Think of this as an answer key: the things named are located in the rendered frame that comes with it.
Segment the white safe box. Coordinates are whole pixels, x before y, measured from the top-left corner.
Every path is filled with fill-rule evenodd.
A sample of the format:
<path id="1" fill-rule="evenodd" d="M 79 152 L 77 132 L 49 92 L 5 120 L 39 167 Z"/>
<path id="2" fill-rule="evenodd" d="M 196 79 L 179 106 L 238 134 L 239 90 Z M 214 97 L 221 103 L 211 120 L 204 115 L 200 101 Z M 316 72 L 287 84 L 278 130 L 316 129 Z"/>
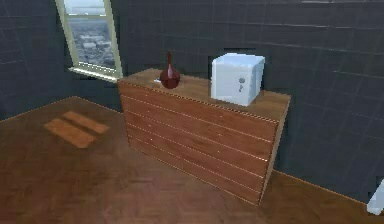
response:
<path id="1" fill-rule="evenodd" d="M 212 61 L 211 97 L 249 106 L 261 90 L 264 56 L 226 53 Z"/>

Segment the white object at edge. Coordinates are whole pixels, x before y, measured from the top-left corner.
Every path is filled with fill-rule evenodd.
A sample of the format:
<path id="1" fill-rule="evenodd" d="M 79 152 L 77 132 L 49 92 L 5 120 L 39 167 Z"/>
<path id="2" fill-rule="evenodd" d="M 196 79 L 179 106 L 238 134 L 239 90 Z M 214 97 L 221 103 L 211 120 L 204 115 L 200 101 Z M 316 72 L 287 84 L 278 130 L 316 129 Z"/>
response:
<path id="1" fill-rule="evenodd" d="M 374 215 L 380 215 L 381 212 L 384 211 L 384 179 L 380 182 L 370 198 L 366 210 Z"/>

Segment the dark red vase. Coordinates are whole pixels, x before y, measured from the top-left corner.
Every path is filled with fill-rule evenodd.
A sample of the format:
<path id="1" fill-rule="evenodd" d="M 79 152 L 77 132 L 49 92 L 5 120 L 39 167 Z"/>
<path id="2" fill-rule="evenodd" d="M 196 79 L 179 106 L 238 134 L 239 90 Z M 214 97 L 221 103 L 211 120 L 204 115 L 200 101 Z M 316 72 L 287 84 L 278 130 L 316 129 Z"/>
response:
<path id="1" fill-rule="evenodd" d="M 167 66 L 160 73 L 160 82 L 167 89 L 174 89 L 180 83 L 180 73 L 172 65 L 172 55 L 170 52 L 167 53 Z"/>

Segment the brown wooden chest of drawers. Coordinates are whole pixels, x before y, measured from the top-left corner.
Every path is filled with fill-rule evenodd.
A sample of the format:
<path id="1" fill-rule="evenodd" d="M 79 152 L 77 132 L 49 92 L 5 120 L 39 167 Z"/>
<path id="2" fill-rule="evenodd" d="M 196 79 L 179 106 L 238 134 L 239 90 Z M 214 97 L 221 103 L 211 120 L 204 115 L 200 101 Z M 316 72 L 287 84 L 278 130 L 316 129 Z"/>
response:
<path id="1" fill-rule="evenodd" d="M 290 97 L 262 91 L 248 106 L 209 96 L 209 81 L 183 75 L 167 89 L 160 71 L 118 81 L 132 148 L 248 203 L 258 205 L 271 176 Z"/>

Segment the cream framed window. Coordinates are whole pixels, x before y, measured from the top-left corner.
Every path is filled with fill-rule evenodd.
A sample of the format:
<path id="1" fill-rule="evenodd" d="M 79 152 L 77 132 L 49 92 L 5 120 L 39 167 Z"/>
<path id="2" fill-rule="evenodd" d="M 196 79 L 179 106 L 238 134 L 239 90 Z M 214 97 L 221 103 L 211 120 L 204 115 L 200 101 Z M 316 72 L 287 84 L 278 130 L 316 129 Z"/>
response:
<path id="1" fill-rule="evenodd" d="M 111 0 L 55 0 L 68 50 L 69 70 L 116 83 L 123 77 Z"/>

